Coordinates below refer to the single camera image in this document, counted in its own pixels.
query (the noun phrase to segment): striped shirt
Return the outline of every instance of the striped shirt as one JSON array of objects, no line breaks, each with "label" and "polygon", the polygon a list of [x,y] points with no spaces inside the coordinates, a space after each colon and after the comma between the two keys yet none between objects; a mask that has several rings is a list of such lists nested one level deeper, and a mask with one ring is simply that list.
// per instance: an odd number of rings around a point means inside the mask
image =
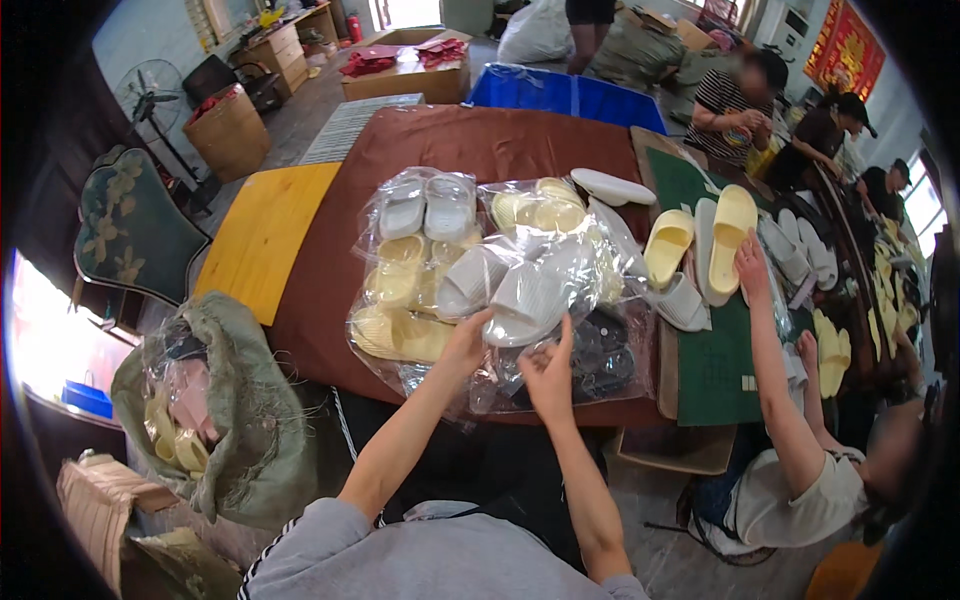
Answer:
[{"label": "striped shirt", "polygon": [[[748,108],[755,108],[771,118],[774,115],[773,102],[762,107],[750,104],[730,74],[717,69],[707,71],[700,81],[696,101],[718,115],[737,114]],[[686,130],[684,141],[701,146],[708,155],[743,166],[747,153],[754,144],[754,133],[746,127],[735,127],[728,132],[704,132],[691,123]]]}]

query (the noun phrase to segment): green upholstered chair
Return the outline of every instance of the green upholstered chair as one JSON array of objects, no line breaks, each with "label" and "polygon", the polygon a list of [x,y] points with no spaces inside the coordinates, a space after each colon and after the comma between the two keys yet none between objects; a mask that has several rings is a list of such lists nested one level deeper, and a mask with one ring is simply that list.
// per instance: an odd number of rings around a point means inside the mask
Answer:
[{"label": "green upholstered chair", "polygon": [[146,151],[131,148],[90,174],[80,218],[73,256],[84,280],[186,301],[190,265],[210,237],[177,209]]}]

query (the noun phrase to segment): red banner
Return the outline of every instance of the red banner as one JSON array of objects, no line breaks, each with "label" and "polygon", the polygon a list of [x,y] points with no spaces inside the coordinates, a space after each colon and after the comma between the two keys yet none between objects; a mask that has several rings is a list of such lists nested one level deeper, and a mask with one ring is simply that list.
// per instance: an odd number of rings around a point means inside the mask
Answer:
[{"label": "red banner", "polygon": [[830,0],[804,73],[823,90],[836,84],[841,92],[856,92],[866,102],[886,58],[853,7],[844,0]]}]

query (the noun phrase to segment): brown tablecloth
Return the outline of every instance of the brown tablecloth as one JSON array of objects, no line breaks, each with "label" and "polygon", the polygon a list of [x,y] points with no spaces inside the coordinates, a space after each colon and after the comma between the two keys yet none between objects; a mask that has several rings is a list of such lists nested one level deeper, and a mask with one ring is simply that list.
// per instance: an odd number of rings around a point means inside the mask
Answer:
[{"label": "brown tablecloth", "polygon": [[[354,356],[344,323],[363,283],[364,263],[350,253],[360,234],[358,213],[381,182],[416,165],[473,173],[478,183],[565,176],[577,167],[640,182],[630,133],[616,125],[539,110],[381,109],[327,190],[303,239],[274,325],[267,331],[271,348],[286,352],[277,360],[296,369],[298,376],[361,396],[403,401]],[[628,205],[617,211],[638,239],[646,239],[646,208]],[[650,340],[645,358],[654,375],[655,343]],[[538,422],[533,414],[487,419]],[[578,407],[577,421],[610,426],[666,422],[652,398]]]}]

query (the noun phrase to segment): blue bin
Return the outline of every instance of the blue bin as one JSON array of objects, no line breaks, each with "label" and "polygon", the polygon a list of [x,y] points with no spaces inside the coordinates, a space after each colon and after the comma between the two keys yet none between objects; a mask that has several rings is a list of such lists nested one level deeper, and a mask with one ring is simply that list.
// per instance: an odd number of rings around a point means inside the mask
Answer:
[{"label": "blue bin", "polygon": [[488,64],[467,97],[478,107],[533,108],[666,135],[657,102],[640,92],[589,77],[515,64]]},{"label": "blue bin", "polygon": [[64,404],[76,406],[87,413],[105,419],[113,419],[113,403],[110,402],[110,398],[100,390],[85,386],[83,383],[65,382],[60,400]]}]

